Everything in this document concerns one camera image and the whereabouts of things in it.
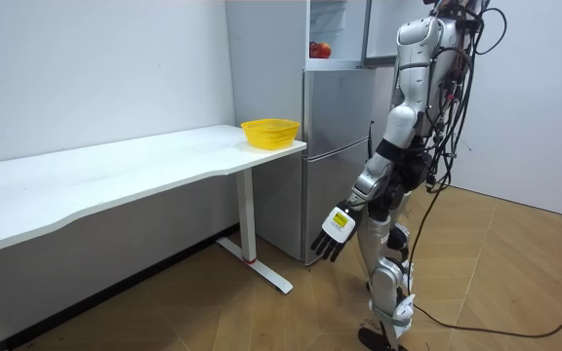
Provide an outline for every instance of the refrigerator door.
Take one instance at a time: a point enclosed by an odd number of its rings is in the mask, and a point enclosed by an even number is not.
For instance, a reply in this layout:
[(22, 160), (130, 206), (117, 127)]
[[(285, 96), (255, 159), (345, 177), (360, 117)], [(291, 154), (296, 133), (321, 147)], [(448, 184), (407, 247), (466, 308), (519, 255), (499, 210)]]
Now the refrigerator door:
[(392, 66), (396, 62), (398, 28), (428, 16), (432, 5), (420, 0), (369, 0), (364, 35), (365, 66)]
[(307, 158), (321, 157), (368, 136), (375, 76), (374, 69), (304, 73)]
[(311, 243), (333, 207), (350, 195), (352, 184), (367, 159), (367, 140), (319, 159), (303, 159), (302, 257), (305, 264), (318, 258), (310, 248)]
[(302, 259), (301, 168), (299, 153), (253, 167), (255, 230), (295, 259)]

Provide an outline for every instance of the white label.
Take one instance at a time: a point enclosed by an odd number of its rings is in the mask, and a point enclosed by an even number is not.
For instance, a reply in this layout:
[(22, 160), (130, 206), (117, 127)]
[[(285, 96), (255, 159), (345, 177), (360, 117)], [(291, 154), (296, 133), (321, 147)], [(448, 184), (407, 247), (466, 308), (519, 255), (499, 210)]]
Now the white label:
[(322, 229), (338, 243), (345, 243), (355, 227), (355, 220), (335, 207), (322, 223)]

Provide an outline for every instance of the yellow basket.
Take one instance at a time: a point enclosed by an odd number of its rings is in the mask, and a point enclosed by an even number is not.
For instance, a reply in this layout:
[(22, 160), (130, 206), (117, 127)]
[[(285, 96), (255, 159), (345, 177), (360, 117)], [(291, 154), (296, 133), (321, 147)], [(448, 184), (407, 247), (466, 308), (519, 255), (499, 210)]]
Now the yellow basket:
[(274, 150), (294, 141), (301, 123), (281, 119), (262, 119), (242, 123), (246, 139), (254, 147)]

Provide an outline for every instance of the black cable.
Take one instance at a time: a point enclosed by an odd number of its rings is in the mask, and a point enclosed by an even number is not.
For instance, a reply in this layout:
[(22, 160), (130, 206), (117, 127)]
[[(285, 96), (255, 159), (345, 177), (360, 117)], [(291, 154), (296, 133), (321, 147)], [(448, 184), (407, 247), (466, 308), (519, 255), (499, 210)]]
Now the black cable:
[(416, 304), (414, 304), (414, 306), (416, 308), (418, 308), (423, 314), (425, 314), (426, 317), (430, 318), (433, 322), (437, 323), (438, 325), (440, 325), (442, 327), (445, 327), (445, 328), (454, 329), (454, 330), (457, 330), (457, 331), (488, 332), (488, 333), (496, 333), (496, 334), (507, 335), (507, 336), (516, 336), (516, 337), (543, 338), (543, 337), (555, 335), (556, 333), (558, 333), (562, 330), (562, 323), (556, 329), (554, 329), (552, 331), (549, 331), (549, 332), (541, 333), (541, 334), (524, 334), (524, 333), (519, 333), (519, 332), (511, 332), (511, 331), (495, 331), (495, 330), (490, 330), (490, 329), (485, 329), (485, 328), (454, 326), (454, 325), (449, 325), (447, 323), (443, 323), (443, 322), (439, 321), (438, 319), (431, 316), (428, 312), (424, 311), (422, 308), (420, 308)]
[[(502, 36), (500, 38), (500, 40), (494, 45), (492, 46), (488, 51), (484, 52), (484, 53), (480, 53), (478, 52), (477, 48), (478, 48), (478, 43), (480, 41), (480, 38), (483, 34), (483, 30), (484, 30), (484, 21), (482, 21), (482, 15), (489, 12), (489, 11), (497, 11), (498, 13), (501, 14), (503, 20), (504, 20), (504, 31), (502, 32)], [(446, 137), (442, 140), (441, 143), (439, 143), (438, 147), (435, 147), (434, 150), (434, 158), (433, 158), (433, 165), (434, 167), (436, 167), (439, 164), (439, 161), (441, 158), (444, 157), (443, 151), (448, 143), (448, 141), (450, 141), (450, 147), (451, 147), (451, 154), (456, 155), (457, 152), (457, 147), (459, 145), (459, 141), (461, 138), (461, 134), (462, 134), (462, 128), (463, 125), (465, 123), (465, 117), (467, 115), (467, 108), (468, 108), (468, 103), (469, 103), (469, 97), (470, 97), (470, 92), (471, 92), (471, 83), (473, 80), (473, 73), (474, 73), (474, 63), (475, 63), (475, 59), (476, 59), (476, 55), (485, 55), (489, 52), (491, 52), (492, 50), (494, 50), (494, 48), (496, 48), (496, 46), (502, 41), (502, 38), (504, 37), (505, 33), (506, 33), (506, 27), (507, 27), (507, 21), (506, 21), (506, 16), (504, 15), (504, 13), (499, 10), (499, 9), (486, 9), (483, 10), (480, 14), (479, 17), (475, 17), (476, 19), (480, 20), (480, 26), (479, 26), (479, 32), (476, 35), (474, 34), (470, 34), (470, 43), (467, 47), (467, 51), (471, 52), (471, 58), (469, 58), (469, 62), (468, 62), (468, 67), (469, 67), (469, 75), (468, 75), (468, 79), (467, 79), (467, 84), (465, 87), (465, 93), (463, 95), (463, 99), (460, 102), (459, 106), (457, 107), (457, 112), (455, 113), (455, 117), (454, 117), (454, 121), (453, 121), (453, 106), (451, 105), (451, 109), (450, 109), (450, 115), (449, 115), (449, 125), (447, 126), (446, 129)], [(432, 201), (430, 202), (430, 205), (428, 206), (428, 209), (426, 210), (426, 213), (424, 214), (424, 217), (422, 218), (421, 224), (420, 224), (420, 228), (418, 230), (418, 235), (416, 236), (416, 239), (414, 241), (414, 245), (412, 247), (411, 250), (411, 255), (409, 257), (409, 266), (411, 267), (413, 264), (413, 258), (415, 255), (415, 251), (416, 248), (418, 246), (418, 242), (420, 239), (420, 236), (422, 234), (422, 230), (424, 227), (424, 224), (426, 222), (426, 219), (428, 218), (428, 215), (430, 214), (430, 212), (432, 211), (433, 206), (435, 205), (435, 202), (437, 201), (437, 198), (439, 197), (439, 194), (441, 193), (442, 190), (446, 189), (449, 185), (450, 182), (452, 180), (452, 174), (451, 174), (451, 170), (452, 170), (452, 166), (454, 164), (454, 160), (450, 157), (445, 157), (444, 158), (444, 164), (446, 167), (446, 173), (444, 174), (444, 176), (442, 176), (442, 178), (440, 180), (438, 180), (435, 184), (439, 184), (439, 188), (437, 190), (435, 190), (434, 192), (431, 192), (434, 194)], [(411, 294), (411, 274), (407, 275), (407, 293)], [(431, 316), (428, 312), (426, 312), (425, 310), (423, 310), (421, 307), (415, 305), (416, 308), (418, 308), (423, 314), (425, 314), (428, 318), (430, 318), (433, 322), (437, 323), (438, 325), (445, 327), (445, 328), (450, 328), (453, 330), (458, 330), (458, 331), (467, 331), (467, 332), (488, 332), (488, 333), (496, 333), (496, 334), (502, 334), (502, 335), (507, 335), (507, 336), (515, 336), (515, 337), (525, 337), (525, 338), (544, 338), (544, 337), (548, 337), (548, 336), (552, 336), (558, 332), (560, 332), (562, 330), (562, 324), (559, 325), (556, 329), (549, 331), (549, 332), (545, 332), (545, 333), (541, 333), (541, 334), (524, 334), (524, 333), (518, 333), (518, 332), (511, 332), (511, 331), (496, 331), (496, 330), (490, 330), (490, 329), (484, 329), (484, 328), (473, 328), (473, 327), (461, 327), (461, 326), (455, 326), (455, 325), (449, 325), (447, 323), (443, 323), (441, 321), (439, 321), (438, 319), (434, 318), (433, 316)]]
[(486, 14), (490, 11), (496, 11), (497, 13), (500, 14), (500, 16), (502, 17), (502, 20), (504, 21), (504, 30), (502, 31), (502, 35), (500, 36), (500, 39), (498, 39), (498, 42), (496, 44), (494, 44), (494, 46), (489, 48), (489, 50), (487, 50), (486, 52), (483, 52), (483, 53), (477, 52), (476, 53), (476, 54), (481, 55), (481, 56), (489, 54), (492, 50), (494, 50), (497, 47), (497, 45), (502, 41), (502, 39), (504, 39), (504, 35), (506, 35), (506, 28), (508, 26), (508, 21), (506, 20), (506, 15), (504, 14), (504, 12), (501, 9), (491, 8), (491, 9), (483, 10), (483, 12), (481, 12), (481, 16), (482, 16), (482, 14)]
[[(443, 97), (445, 96), (444, 94), (444, 84), (445, 82), (442, 82), (442, 84), (439, 85), (439, 96)], [(448, 97), (444, 98), (444, 103), (437, 103), (437, 106), (439, 107), (439, 115), (438, 118), (444, 118), (444, 108), (446, 108), (446, 104), (448, 104)]]
[[(444, 53), (447, 53), (447, 52), (450, 52), (450, 51), (457, 52), (457, 54), (459, 54), (459, 56), (461, 56), (461, 57), (465, 60), (465, 63), (467, 64), (467, 67), (468, 67), (469, 71), (472, 72), (472, 70), (473, 70), (472, 59), (471, 59), (463, 50), (461, 50), (461, 49), (459, 49), (459, 48), (440, 48), (440, 49), (437, 51), (437, 53), (435, 53), (435, 54), (431, 57), (431, 66), (430, 66), (430, 70), (429, 70), (429, 72), (428, 72), (428, 81), (429, 81), (429, 82), (432, 80), (433, 66), (434, 66), (434, 63), (436, 62), (437, 58), (439, 58), (440, 55), (442, 55), (442, 54), (444, 54)], [(430, 100), (430, 85), (428, 86), (428, 89), (427, 89), (426, 94), (427, 94), (426, 103), (429, 104), (429, 100)], [(427, 119), (428, 122), (430, 123), (430, 128), (431, 128), (431, 130), (432, 130), (432, 131), (433, 131), (433, 130), (436, 131), (436, 130), (437, 130), (437, 127), (435, 126), (435, 123), (434, 123), (434, 122), (432, 121), (432, 119), (430, 118), (430, 115), (429, 115), (429, 113), (428, 113), (428, 107), (429, 107), (429, 106), (426, 107), (426, 110), (424, 111), (424, 114), (426, 115), (426, 119)], [(429, 146), (429, 147), (427, 147), (427, 148), (407, 149), (407, 150), (405, 150), (405, 153), (418, 153), (418, 152), (430, 151), (430, 150), (432, 150), (432, 149), (437, 148), (439, 144), (440, 144), (440, 143), (436, 142), (435, 144), (433, 144), (433, 145), (431, 145), (431, 146)]]
[(474, 17), (475, 20), (478, 20), (479, 22), (481, 22), (481, 24), (483, 23), (483, 12), (481, 12), (480, 14), (476, 14), (473, 11), (469, 10), (466, 6), (464, 5), (459, 5), (459, 9), (463, 10), (466, 14)]

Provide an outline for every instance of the robot finger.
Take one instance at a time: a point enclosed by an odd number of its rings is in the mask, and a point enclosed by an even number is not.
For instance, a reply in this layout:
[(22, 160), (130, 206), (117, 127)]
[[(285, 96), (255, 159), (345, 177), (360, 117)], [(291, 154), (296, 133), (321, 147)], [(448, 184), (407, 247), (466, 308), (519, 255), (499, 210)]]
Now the robot finger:
[(336, 248), (335, 248), (335, 250), (333, 251), (333, 254), (331, 255), (331, 261), (332, 261), (332, 262), (335, 262), (336, 259), (338, 259), (338, 255), (340, 254), (341, 249), (343, 249), (343, 247), (344, 247), (345, 245), (346, 245), (346, 243), (343, 243), (343, 244), (338, 243), (338, 244), (336, 245)]
[(325, 236), (327, 236), (327, 233), (324, 230), (320, 230), (320, 234), (318, 234), (316, 240), (314, 240), (313, 243), (311, 243), (312, 251), (315, 251), (316, 248), (318, 248), (318, 244), (320, 244), (320, 242), (322, 241), (322, 239), (324, 239)]
[(327, 247), (327, 250), (324, 251), (324, 254), (322, 255), (323, 259), (328, 259), (329, 256), (331, 255), (331, 252), (333, 251), (333, 248), (337, 245), (338, 242), (336, 242), (335, 240), (332, 240), (329, 243), (329, 247)]
[(327, 235), (324, 238), (324, 240), (322, 241), (322, 243), (320, 243), (320, 246), (318, 247), (318, 250), (316, 250), (316, 254), (320, 255), (324, 251), (324, 249), (327, 246), (329, 246), (329, 243), (331, 242), (331, 240), (333, 240), (333, 239), (331, 239), (331, 237)]

